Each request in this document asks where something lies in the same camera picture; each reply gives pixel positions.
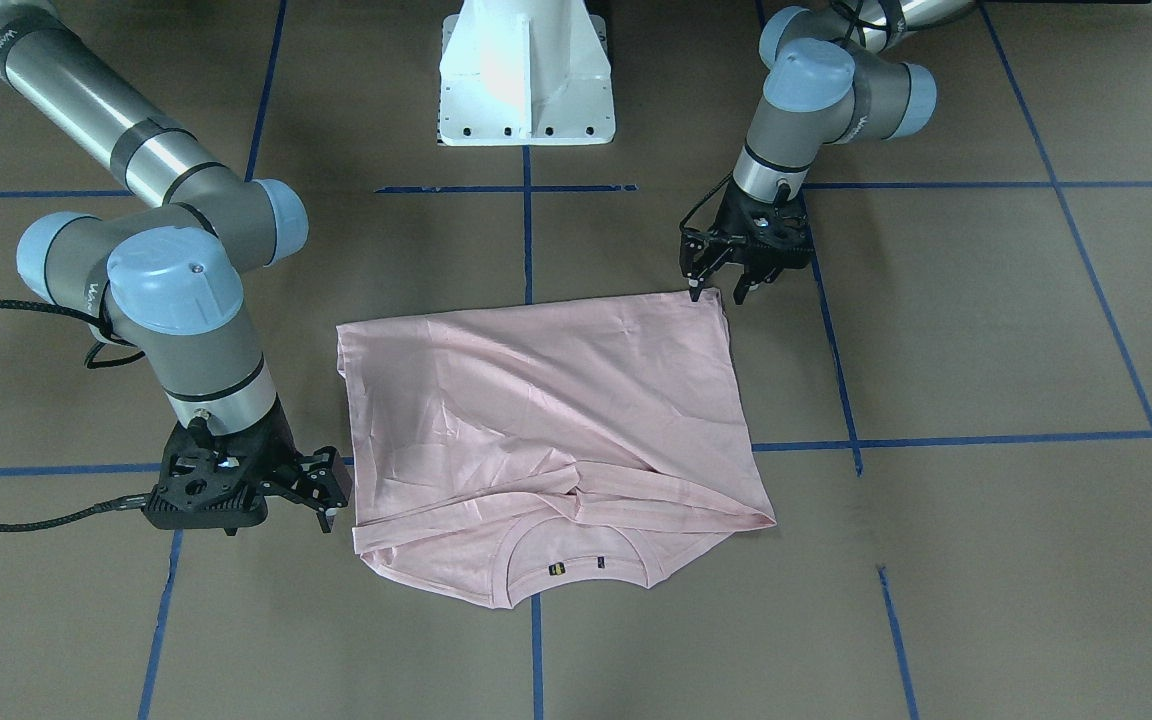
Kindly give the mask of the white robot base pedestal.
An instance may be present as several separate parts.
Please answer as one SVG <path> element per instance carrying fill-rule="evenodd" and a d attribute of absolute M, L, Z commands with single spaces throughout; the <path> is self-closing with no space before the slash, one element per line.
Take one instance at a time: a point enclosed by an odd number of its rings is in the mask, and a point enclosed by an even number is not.
<path fill-rule="evenodd" d="M 445 146 L 614 141 L 609 10 L 596 1 L 465 1 L 442 22 Z"/>

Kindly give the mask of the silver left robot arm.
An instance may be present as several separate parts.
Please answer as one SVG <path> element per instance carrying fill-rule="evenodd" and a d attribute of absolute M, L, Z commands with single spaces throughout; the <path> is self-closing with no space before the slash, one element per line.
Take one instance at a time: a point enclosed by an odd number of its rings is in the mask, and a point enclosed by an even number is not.
<path fill-rule="evenodd" d="M 742 270 L 733 300 L 814 258 L 803 185 L 824 146 L 892 141 L 931 120 L 929 69 L 888 61 L 905 36 L 954 23 L 973 1 L 829 1 L 786 6 L 764 24 L 761 96 L 708 228 L 681 220 L 680 270 L 690 300 L 727 265 Z"/>

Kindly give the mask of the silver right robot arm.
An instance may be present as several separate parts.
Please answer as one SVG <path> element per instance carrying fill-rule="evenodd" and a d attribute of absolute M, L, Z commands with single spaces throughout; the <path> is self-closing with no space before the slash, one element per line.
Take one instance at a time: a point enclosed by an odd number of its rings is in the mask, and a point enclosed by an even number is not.
<path fill-rule="evenodd" d="M 494 209 L 431 213 L 238 179 L 168 118 L 132 142 L 188 152 L 138 213 L 55 211 L 0 240 L 32 302 L 145 366 L 82 391 L 65 338 L 0 324 L 0 460 L 161 447 L 154 488 L 96 506 L 160 528 L 266 516 L 266 495 L 353 510 L 362 556 L 417 543 L 575 541 L 586 555 L 736 532 L 755 479 L 714 290 L 416 313 L 440 279 L 511 297 Z"/>

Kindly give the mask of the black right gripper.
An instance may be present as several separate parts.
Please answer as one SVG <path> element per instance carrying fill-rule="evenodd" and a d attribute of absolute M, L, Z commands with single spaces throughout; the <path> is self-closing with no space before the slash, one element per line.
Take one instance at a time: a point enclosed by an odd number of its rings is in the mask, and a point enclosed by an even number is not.
<path fill-rule="evenodd" d="M 200 435 L 209 442 L 198 442 Z M 351 492 L 338 447 L 300 455 L 276 400 L 250 429 L 228 435 L 174 425 L 142 514 L 165 530 L 238 530 L 262 524 L 266 497 L 274 495 L 314 510 L 321 532 L 329 535 Z"/>

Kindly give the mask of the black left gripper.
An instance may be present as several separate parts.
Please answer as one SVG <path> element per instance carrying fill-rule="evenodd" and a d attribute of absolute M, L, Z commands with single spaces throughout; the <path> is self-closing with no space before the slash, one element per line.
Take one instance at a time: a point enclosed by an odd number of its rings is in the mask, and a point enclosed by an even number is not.
<path fill-rule="evenodd" d="M 717 218 L 708 228 L 692 228 L 692 217 L 717 194 L 722 194 Z M 764 202 L 723 179 L 681 220 L 681 273 L 694 304 L 723 265 L 742 268 L 733 290 L 733 301 L 741 306 L 756 288 L 774 283 L 783 270 L 805 268 L 813 258 L 805 202 L 785 185 L 774 191 L 773 200 Z"/>

